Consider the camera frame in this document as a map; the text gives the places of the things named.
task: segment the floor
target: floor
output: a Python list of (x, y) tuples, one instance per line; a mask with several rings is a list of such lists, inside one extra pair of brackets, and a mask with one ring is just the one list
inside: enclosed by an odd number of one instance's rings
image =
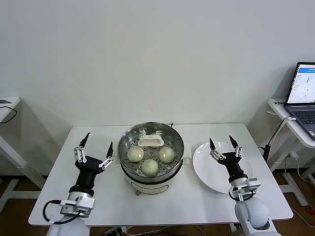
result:
[[(296, 183), (306, 196), (307, 200), (315, 207), (315, 187), (301, 180), (297, 173), (291, 173)], [(278, 184), (286, 184), (282, 175), (274, 174)], [(9, 184), (9, 180), (5, 180), (0, 185), (0, 195), (4, 192)], [(15, 190), (38, 190), (38, 188), (29, 180), (22, 179), (19, 181)], [(301, 214), (305, 220), (315, 225), (315, 215), (307, 212), (307, 206), (300, 206), (295, 199), (293, 193), (285, 194), (285, 198), (290, 206)], [(28, 218), (35, 204), (35, 200), (9, 200), (0, 213), (0, 229), (1, 235), (17, 235), (17, 236), (45, 236), (48, 227), (32, 226), (28, 224)], [(290, 220), (275, 221), (275, 226), (282, 236), (311, 236), (315, 235), (315, 228), (308, 227), (296, 214)], [(129, 234), (138, 234), (150, 230), (156, 230), (161, 227), (133, 227), (129, 229)], [(200, 228), (207, 236), (227, 236), (231, 230), (228, 224), (221, 225), (201, 225)], [(91, 236), (102, 236), (109, 228), (92, 227)], [(176, 235), (202, 236), (202, 233), (195, 226), (174, 226), (167, 229), (168, 232)]]

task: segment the desk leg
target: desk leg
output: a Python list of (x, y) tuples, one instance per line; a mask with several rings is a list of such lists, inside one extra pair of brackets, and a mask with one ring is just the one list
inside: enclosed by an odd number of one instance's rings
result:
[(282, 174), (282, 176), (285, 178), (287, 184), (279, 185), (281, 191), (283, 193), (293, 193), (296, 197), (297, 201), (300, 203), (301, 206), (308, 206), (307, 201), (305, 200), (305, 197), (301, 190), (298, 188), (297, 184), (295, 183), (292, 176), (287, 174)]
[(8, 154), (8, 160), (15, 165), (26, 177), (39, 188), (43, 188), (45, 179), (28, 164), (4, 139), (0, 136), (0, 147)]
[(299, 144), (299, 140), (294, 136), (290, 135), (285, 142), (279, 147), (276, 153), (267, 161), (270, 171), (273, 172), (289, 155), (294, 147)]
[(301, 176), (302, 176), (302, 178), (309, 178), (309, 180), (313, 184), (315, 184), (315, 179), (312, 176), (312, 174), (314, 172), (315, 172), (315, 164), (313, 164), (311, 167), (309, 167), (307, 170), (305, 170)]
[(15, 186), (18, 184), (18, 179), (13, 179), (7, 186), (5, 192), (0, 198), (0, 213), (2, 212), (6, 202), (9, 199), (37, 199), (40, 191), (14, 191)]

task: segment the steamed bun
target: steamed bun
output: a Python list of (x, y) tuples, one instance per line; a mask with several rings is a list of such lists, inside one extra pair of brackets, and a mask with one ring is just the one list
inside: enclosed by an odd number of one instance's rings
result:
[(141, 171), (145, 175), (156, 175), (158, 173), (158, 163), (153, 159), (145, 160), (142, 163)]
[(141, 147), (132, 147), (128, 153), (127, 157), (129, 161), (138, 162), (141, 161), (144, 155), (144, 151)]
[(175, 152), (170, 147), (163, 147), (158, 154), (159, 159), (164, 163), (170, 163), (175, 159)]

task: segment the white wall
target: white wall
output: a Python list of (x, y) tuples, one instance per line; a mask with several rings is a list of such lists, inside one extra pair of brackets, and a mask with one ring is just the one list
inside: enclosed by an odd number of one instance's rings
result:
[(18, 146), (45, 173), (43, 160), (56, 158), (72, 126), (242, 122), (263, 143), (279, 122), (265, 114), (266, 101), (284, 96), (297, 61), (314, 60), (314, 7), (312, 0), (1, 1), (0, 95), (27, 106)]

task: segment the white plate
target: white plate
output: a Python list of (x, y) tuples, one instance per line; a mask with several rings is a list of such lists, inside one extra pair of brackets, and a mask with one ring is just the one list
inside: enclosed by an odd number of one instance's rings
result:
[[(234, 151), (231, 144), (214, 141), (216, 149), (223, 152)], [(231, 184), (228, 182), (229, 174), (224, 165), (219, 164), (210, 156), (209, 143), (199, 146), (193, 154), (193, 167), (201, 179), (208, 187), (220, 192), (228, 193)], [(242, 153), (242, 159), (239, 162), (240, 167), (247, 174), (248, 178), (253, 177), (252, 166), (248, 162), (246, 154)]]

